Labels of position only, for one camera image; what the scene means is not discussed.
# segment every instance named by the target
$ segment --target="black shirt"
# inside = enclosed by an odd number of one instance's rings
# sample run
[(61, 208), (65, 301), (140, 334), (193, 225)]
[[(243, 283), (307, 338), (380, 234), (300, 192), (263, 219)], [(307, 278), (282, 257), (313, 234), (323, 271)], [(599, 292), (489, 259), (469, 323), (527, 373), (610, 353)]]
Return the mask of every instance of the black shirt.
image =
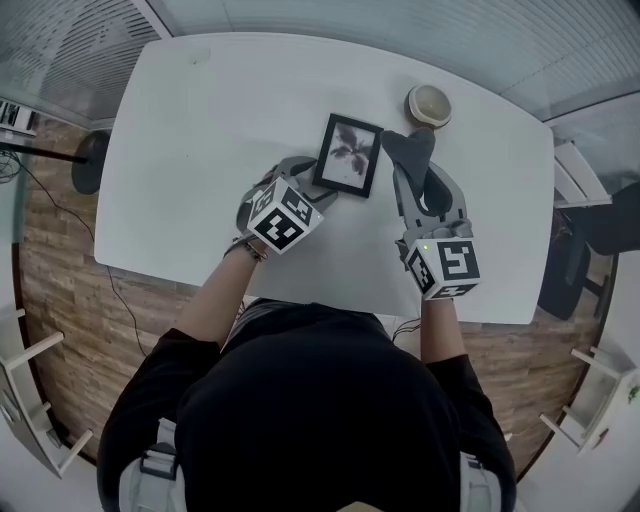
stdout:
[[(179, 331), (160, 340), (105, 427), (103, 504), (110, 472), (153, 444), (159, 417), (177, 422), (190, 512), (336, 511), (354, 501), (457, 511), (461, 450), (515, 490), (466, 356), (427, 369), (370, 318), (318, 305), (265, 315), (232, 343), (220, 356)], [(118, 437), (127, 456), (113, 460)]]

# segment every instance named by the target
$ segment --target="person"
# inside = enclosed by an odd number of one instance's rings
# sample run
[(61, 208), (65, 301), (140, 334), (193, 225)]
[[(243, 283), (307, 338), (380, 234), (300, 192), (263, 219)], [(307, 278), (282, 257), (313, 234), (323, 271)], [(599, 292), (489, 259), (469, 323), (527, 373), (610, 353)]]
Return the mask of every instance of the person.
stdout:
[(163, 419), (189, 512), (467, 510), (461, 452), (513, 510), (513, 461), (453, 301), (422, 302), (421, 360), (372, 314), (258, 299), (236, 322), (265, 250), (229, 251), (122, 392), (98, 453), (104, 510), (142, 488), (123, 490), (123, 474)]

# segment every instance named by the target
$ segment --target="black chair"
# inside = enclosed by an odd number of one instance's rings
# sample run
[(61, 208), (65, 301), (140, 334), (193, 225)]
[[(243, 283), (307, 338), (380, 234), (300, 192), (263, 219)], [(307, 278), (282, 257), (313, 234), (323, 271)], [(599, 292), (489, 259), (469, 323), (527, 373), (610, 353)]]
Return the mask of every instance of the black chair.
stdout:
[(600, 300), (599, 315), (611, 293), (609, 278), (598, 284), (587, 278), (591, 252), (611, 256), (640, 250), (640, 182), (615, 193), (611, 204), (554, 210), (538, 305), (561, 320), (568, 320), (586, 288)]

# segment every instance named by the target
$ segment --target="white wall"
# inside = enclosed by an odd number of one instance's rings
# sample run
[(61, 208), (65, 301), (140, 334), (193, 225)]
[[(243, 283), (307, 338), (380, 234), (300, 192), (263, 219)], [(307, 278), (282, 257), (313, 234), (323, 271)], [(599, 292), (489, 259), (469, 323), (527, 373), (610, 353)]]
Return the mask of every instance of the white wall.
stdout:
[[(11, 242), (14, 238), (16, 189), (14, 183), (0, 185), (0, 315), (15, 310)], [(0, 326), (0, 356), (9, 357), (21, 345), (17, 321)], [(21, 390), (25, 384), (22, 377), (28, 377), (28, 368), (27, 365), (21, 367), (23, 373), (26, 372), (20, 375), (21, 378), (14, 375), (20, 380)], [(26, 391), (30, 398), (37, 399), (33, 382)], [(60, 458), (64, 452), (66, 448), (60, 451)], [(13, 437), (4, 419), (0, 419), (0, 506), (15, 512), (99, 512), (102, 507), (98, 498), (96, 470), (91, 464), (76, 458), (64, 479), (58, 479)]]
[[(640, 366), (640, 252), (622, 254), (619, 263), (600, 347)], [(589, 409), (597, 403), (602, 382), (590, 370), (575, 404)], [(572, 423), (567, 418), (562, 427)], [(621, 511), (640, 487), (638, 432), (640, 400), (621, 410), (604, 442), (579, 458), (568, 440), (555, 435), (518, 484), (527, 512)]]

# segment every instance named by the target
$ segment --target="wire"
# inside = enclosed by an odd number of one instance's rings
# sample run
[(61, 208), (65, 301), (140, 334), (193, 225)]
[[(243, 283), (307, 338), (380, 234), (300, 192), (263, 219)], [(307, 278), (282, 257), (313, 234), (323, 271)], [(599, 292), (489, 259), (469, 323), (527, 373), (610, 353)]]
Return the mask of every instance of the wire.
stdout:
[[(67, 208), (65, 208), (63, 206), (60, 206), (58, 203), (56, 203), (55, 200), (53, 199), (53, 197), (51, 197), (51, 194), (46, 189), (46, 187), (42, 183), (40, 183), (40, 180), (38, 180), (38, 178), (36, 178), (29, 169), (27, 169), (25, 167), (25, 165), (20, 161), (20, 158), (18, 157), (18, 155), (14, 151), (11, 151), (11, 150), (0, 150), (0, 158), (2, 158), (2, 157), (6, 158), (6, 161), (0, 160), (0, 185), (3, 185), (5, 183), (9, 183), (13, 178), (15, 178), (18, 174), (20, 174), (20, 171), (25, 171), (40, 186), (40, 188), (44, 191), (44, 193), (47, 194), (47, 197), (49, 197), (49, 200), (51, 201), (53, 206), (55, 206), (56, 208), (62, 210), (63, 212), (67, 212), (68, 214), (73, 215), (76, 219), (78, 219), (78, 221), (80, 221), (80, 223), (89, 232), (89, 236), (91, 237), (91, 241), (95, 244), (96, 239), (95, 239), (95, 237), (93, 235), (93, 231), (91, 231), (91, 228), (89, 227), (89, 225), (85, 221), (83, 221), (77, 213), (72, 212), (71, 210), (69, 210), (69, 209), (67, 209)], [(18, 169), (15, 170), (15, 171), (11, 170), (11, 167), (12, 167), (11, 163), (12, 162), (15, 162), (18, 165)], [(127, 303), (124, 301), (122, 296), (116, 290), (116, 286), (115, 286), (115, 284), (113, 282), (113, 276), (111, 275), (111, 267), (109, 267), (109, 265), (103, 265), (103, 266), (107, 269), (107, 274), (109, 274), (109, 281), (111, 282), (111, 289), (113, 290), (113, 293), (115, 293), (116, 297), (118, 297), (118, 299), (120, 299), (120, 302), (122, 302), (124, 307), (127, 309), (129, 314), (131, 315), (131, 319), (133, 320), (133, 328), (134, 328), (134, 331), (136, 333), (136, 340), (138, 341), (138, 348), (140, 349), (140, 352), (142, 352), (142, 355), (147, 357), (147, 353), (143, 350), (142, 343), (140, 343), (140, 336), (138, 335), (138, 322), (136, 320), (136, 317), (133, 314), (133, 311), (131, 311), (131, 309), (129, 308)]]
[(417, 329), (420, 328), (420, 324), (418, 323), (418, 325), (414, 325), (409, 327), (407, 324), (410, 324), (411, 322), (420, 322), (419, 318), (414, 318), (413, 320), (407, 320), (406, 322), (402, 322), (400, 324), (400, 326), (395, 330), (395, 332), (393, 333), (393, 337), (391, 338), (391, 342), (395, 343), (396, 338), (398, 337), (399, 334), (404, 334), (404, 333), (408, 333), (408, 332), (414, 332)]

